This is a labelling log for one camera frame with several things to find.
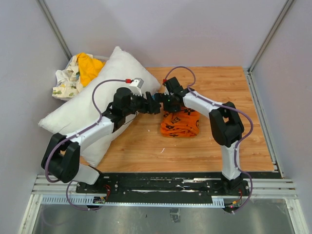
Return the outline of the orange flower-pattern pillowcase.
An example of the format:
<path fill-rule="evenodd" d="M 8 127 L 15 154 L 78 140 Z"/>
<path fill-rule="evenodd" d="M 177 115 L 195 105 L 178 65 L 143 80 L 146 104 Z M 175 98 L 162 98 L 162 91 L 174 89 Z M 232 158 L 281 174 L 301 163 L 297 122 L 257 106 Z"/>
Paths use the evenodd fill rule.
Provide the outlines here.
<path fill-rule="evenodd" d="M 165 137 L 195 137 L 199 134 L 200 113 L 186 107 L 179 112 L 164 111 L 160 133 Z"/>

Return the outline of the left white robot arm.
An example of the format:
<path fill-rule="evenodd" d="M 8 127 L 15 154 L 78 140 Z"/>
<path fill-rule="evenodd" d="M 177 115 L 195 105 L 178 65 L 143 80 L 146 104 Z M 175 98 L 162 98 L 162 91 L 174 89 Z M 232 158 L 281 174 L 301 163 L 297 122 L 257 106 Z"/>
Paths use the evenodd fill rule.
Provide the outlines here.
<path fill-rule="evenodd" d="M 160 103 L 150 92 L 145 95 L 133 94 L 129 88 L 119 88 L 99 119 L 82 130 L 62 135 L 54 134 L 48 144 L 41 166 L 49 182 L 83 182 L 94 193 L 104 188 L 100 171 L 80 164 L 82 151 L 99 139 L 116 132 L 126 122 L 126 117 L 135 113 L 158 114 Z"/>

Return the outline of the white pillow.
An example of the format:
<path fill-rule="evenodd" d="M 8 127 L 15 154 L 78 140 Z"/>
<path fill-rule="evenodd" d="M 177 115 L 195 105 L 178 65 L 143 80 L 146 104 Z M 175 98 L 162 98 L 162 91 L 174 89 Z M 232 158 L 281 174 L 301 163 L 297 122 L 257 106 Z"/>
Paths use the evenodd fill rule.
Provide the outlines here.
<path fill-rule="evenodd" d="M 41 119 L 39 126 L 53 134 L 62 135 L 90 126 L 99 118 L 95 108 L 106 110 L 117 88 L 127 86 L 123 82 L 127 78 L 143 79 L 143 93 L 150 92 L 153 95 L 160 89 L 158 80 L 131 54 L 117 46 L 98 77 L 77 96 Z"/>

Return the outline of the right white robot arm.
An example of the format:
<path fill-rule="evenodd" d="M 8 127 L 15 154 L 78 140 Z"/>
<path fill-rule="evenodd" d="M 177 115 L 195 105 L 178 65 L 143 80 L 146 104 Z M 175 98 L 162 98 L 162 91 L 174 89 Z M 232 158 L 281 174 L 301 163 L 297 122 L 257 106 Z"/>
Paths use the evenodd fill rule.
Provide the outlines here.
<path fill-rule="evenodd" d="M 192 88 L 184 89 L 173 77 L 165 79 L 165 93 L 156 93 L 155 100 L 163 104 L 160 132 L 165 137 L 195 137 L 199 134 L 199 117 L 208 118 L 213 139 L 221 146 L 221 190 L 234 194 L 242 183 L 238 169 L 238 147 L 244 126 L 231 102 L 221 103 L 208 99 Z"/>

